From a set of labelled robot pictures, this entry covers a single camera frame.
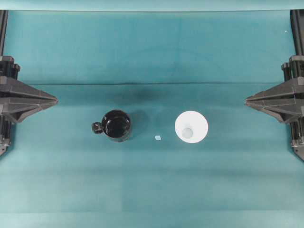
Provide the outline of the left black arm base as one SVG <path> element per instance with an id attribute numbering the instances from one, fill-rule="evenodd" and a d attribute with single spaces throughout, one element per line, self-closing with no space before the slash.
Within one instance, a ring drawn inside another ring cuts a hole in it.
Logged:
<path id="1" fill-rule="evenodd" d="M 1 56 L 3 56 L 7 20 L 8 20 L 8 11 L 1 10 L 0 11 L 0 55 Z"/>

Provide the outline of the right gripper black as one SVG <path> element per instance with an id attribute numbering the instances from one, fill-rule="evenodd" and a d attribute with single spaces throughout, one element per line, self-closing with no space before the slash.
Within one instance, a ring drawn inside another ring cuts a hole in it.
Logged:
<path id="1" fill-rule="evenodd" d="M 304 110 L 295 104 L 266 105 L 271 98 L 288 97 L 304 92 L 304 80 L 293 79 L 304 76 L 304 56 L 291 56 L 281 69 L 285 82 L 245 99 L 245 105 L 274 117 L 283 124 L 290 123 L 291 146 L 294 152 L 304 151 Z"/>

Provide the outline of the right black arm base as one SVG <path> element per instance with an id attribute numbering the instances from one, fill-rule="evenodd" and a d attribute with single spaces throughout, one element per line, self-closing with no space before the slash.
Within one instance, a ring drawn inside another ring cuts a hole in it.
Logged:
<path id="1" fill-rule="evenodd" d="M 293 9 L 290 11 L 291 28 L 294 39 L 296 55 L 304 55 L 304 10 Z"/>

